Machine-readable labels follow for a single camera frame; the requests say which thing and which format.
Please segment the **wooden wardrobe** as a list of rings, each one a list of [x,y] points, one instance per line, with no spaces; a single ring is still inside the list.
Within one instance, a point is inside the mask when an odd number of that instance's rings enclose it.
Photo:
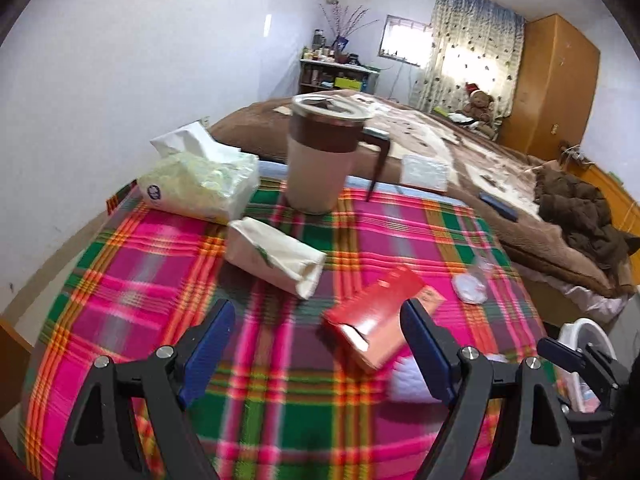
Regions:
[[[511,114],[498,142],[542,160],[582,142],[596,93],[600,50],[574,25],[552,14],[525,25]]]

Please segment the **plaid tablecloth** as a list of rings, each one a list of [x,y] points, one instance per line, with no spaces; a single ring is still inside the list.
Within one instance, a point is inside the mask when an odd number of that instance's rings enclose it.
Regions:
[[[265,179],[246,214],[321,250],[306,301],[224,260],[226,230],[166,214],[134,185],[70,272],[44,320],[26,374],[18,452],[39,479],[55,470],[77,393],[94,359],[144,359],[173,344],[220,298],[236,324],[191,422],[224,479],[410,479],[445,416],[440,405],[388,402],[388,370],[365,373],[324,336],[322,313],[398,266],[445,297],[435,312],[459,344],[519,361],[544,326],[514,265],[469,207],[404,192],[344,191],[334,211],[290,208]],[[451,285],[476,256],[494,264],[484,304]]]

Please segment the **teddy bear with hat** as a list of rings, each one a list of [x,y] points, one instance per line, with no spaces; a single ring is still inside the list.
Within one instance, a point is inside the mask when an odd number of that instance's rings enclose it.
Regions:
[[[495,140],[497,133],[494,125],[494,98],[480,90],[476,84],[466,84],[465,91],[468,99],[461,113],[474,120],[478,131],[484,133],[490,140]]]

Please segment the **brown bear blanket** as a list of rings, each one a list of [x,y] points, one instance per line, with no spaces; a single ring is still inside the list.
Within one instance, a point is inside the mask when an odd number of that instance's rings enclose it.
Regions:
[[[565,243],[558,226],[538,216],[538,205],[534,203],[535,169],[548,166],[563,171],[554,160],[544,162],[518,154],[472,133],[458,131],[440,119],[368,94],[352,90],[320,93],[341,96],[364,107],[373,115],[368,126],[390,137],[392,146],[380,175],[382,182],[400,182],[404,155],[437,158],[450,166],[444,194],[462,200],[478,212],[516,262],[608,298],[632,291],[631,256],[618,265],[615,274],[605,274],[591,259]],[[518,221],[500,217],[478,198],[480,191],[514,208]]]

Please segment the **clear plastic cup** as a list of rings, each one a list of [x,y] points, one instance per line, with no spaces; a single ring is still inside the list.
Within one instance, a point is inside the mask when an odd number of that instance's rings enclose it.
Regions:
[[[476,256],[463,273],[451,279],[451,285],[462,302],[479,306],[488,300],[489,280],[493,273],[494,264],[487,257]]]

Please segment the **floral curtain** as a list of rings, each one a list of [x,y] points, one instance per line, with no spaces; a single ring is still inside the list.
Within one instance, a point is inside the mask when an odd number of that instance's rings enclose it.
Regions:
[[[466,87],[494,98],[498,120],[511,114],[525,39],[525,18],[491,0],[436,0],[428,60],[409,104],[422,112],[460,110]]]

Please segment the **soft tissue pack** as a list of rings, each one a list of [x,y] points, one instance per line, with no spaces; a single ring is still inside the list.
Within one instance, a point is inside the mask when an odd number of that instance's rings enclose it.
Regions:
[[[260,182],[256,155],[214,140],[200,122],[157,136],[151,145],[160,160],[137,178],[148,206],[219,224],[242,217]]]

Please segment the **dried branches vase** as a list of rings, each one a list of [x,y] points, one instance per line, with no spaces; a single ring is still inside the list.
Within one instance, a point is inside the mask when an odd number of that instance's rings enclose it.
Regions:
[[[371,20],[368,8],[357,6],[341,6],[339,3],[326,3],[320,6],[326,24],[329,25],[329,31],[333,36],[333,44],[331,48],[336,53],[342,53],[349,43],[349,38],[354,32],[371,26],[378,22],[375,18]]]

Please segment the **brown beige lidded mug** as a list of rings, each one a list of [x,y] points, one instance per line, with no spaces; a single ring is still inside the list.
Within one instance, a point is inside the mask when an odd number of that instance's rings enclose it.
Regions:
[[[386,133],[366,127],[372,114],[349,99],[320,92],[294,96],[291,110],[285,189],[290,206],[305,214],[331,211],[362,142],[378,147],[372,193],[392,146]]]

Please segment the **red cardboard box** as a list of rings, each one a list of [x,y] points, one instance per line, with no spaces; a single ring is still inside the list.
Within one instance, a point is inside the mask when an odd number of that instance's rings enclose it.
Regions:
[[[398,266],[356,296],[324,311],[322,323],[361,368],[377,372],[405,344],[399,312],[408,299],[418,300],[428,314],[445,301],[408,266]]]

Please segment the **orange white tissue box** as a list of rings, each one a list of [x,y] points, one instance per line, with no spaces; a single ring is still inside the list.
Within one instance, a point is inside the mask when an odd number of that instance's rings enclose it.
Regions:
[[[432,192],[446,193],[450,166],[437,158],[417,154],[402,156],[400,183]]]

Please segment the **cluttered shelf desk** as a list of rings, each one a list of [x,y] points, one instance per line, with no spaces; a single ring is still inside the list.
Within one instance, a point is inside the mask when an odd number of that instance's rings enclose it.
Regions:
[[[355,90],[373,94],[381,71],[363,64],[348,52],[348,39],[338,36],[329,44],[322,29],[316,29],[311,46],[303,47],[299,60],[298,92]]]

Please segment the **dark brown jacket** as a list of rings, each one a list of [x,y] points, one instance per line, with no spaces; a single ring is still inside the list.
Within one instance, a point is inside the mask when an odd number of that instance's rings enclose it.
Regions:
[[[558,226],[571,248],[591,259],[605,274],[639,250],[639,237],[613,226],[612,212],[594,185],[548,166],[535,169],[534,203],[538,216]]]

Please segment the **white paper bag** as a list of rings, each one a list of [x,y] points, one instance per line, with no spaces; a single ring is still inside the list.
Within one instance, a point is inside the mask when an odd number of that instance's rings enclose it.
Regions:
[[[321,250],[250,217],[228,224],[224,258],[303,300],[314,296],[326,262]]]

